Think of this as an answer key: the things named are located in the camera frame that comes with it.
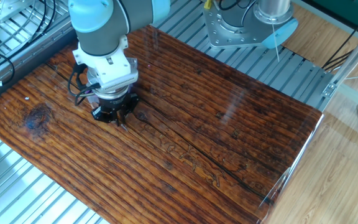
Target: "silver metal bracket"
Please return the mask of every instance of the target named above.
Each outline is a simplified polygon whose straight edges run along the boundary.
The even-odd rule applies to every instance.
[[[259,2],[255,3],[255,5],[254,5],[255,17],[266,24],[278,25],[278,24],[282,24],[286,21],[289,21],[292,18],[293,12],[294,12],[294,9],[291,4],[290,8],[284,15],[282,15],[280,17],[272,18],[272,17],[266,16],[265,14],[263,14],[263,12],[259,9]]]
[[[321,96],[326,97],[326,98],[331,98],[331,97],[333,97],[333,95],[335,94],[337,89],[338,89],[338,86],[336,84],[329,83],[327,85],[327,87],[324,89]]]
[[[235,49],[239,47],[263,46],[262,42],[273,33],[272,25],[260,21],[254,16],[252,7],[248,9],[243,19],[244,26],[234,27],[225,22],[225,17],[230,16],[218,10],[214,5],[210,9],[204,9],[206,29],[212,48]],[[279,29],[284,23],[275,25]]]
[[[32,0],[0,0],[0,23],[17,15],[20,11],[30,6]]]

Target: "wooden board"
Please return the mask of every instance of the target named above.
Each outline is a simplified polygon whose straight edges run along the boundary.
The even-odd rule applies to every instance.
[[[128,132],[73,106],[76,43],[0,96],[0,138],[111,223],[255,223],[321,112],[152,27]]]

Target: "wooden floor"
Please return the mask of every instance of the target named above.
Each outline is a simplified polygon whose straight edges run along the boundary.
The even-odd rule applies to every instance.
[[[322,66],[348,33],[296,7],[300,28],[285,44]],[[354,48],[352,39],[342,51]],[[358,67],[352,76],[358,75]],[[345,82],[358,91],[358,79]],[[268,223],[358,223],[356,103],[338,93]]]

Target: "metal mounting plate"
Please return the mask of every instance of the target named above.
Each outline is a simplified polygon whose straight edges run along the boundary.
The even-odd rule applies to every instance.
[[[33,2],[32,0],[0,0],[0,23],[10,19],[18,12],[30,6]]]
[[[338,86],[334,83],[329,83],[327,87],[324,89],[321,96],[331,98],[334,96],[336,90],[338,89]]]
[[[204,9],[203,14],[211,46],[217,49],[263,46],[262,41],[273,33],[273,29],[271,25],[259,21],[252,10],[250,8],[245,16],[243,28],[231,30],[226,27],[221,11],[216,7]],[[282,25],[275,25],[275,29],[279,29]]]

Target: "wood grain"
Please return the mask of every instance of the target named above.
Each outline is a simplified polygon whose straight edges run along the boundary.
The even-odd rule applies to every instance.
[[[128,38],[128,132],[73,106],[73,43],[0,96],[0,138],[111,223],[263,218],[321,113],[152,27]]]
[[[349,33],[295,5],[300,25],[285,47],[322,66]],[[353,37],[339,55],[353,49]],[[358,66],[350,76],[358,75]],[[358,79],[346,80],[358,91]],[[268,223],[358,223],[357,103],[337,94]]]

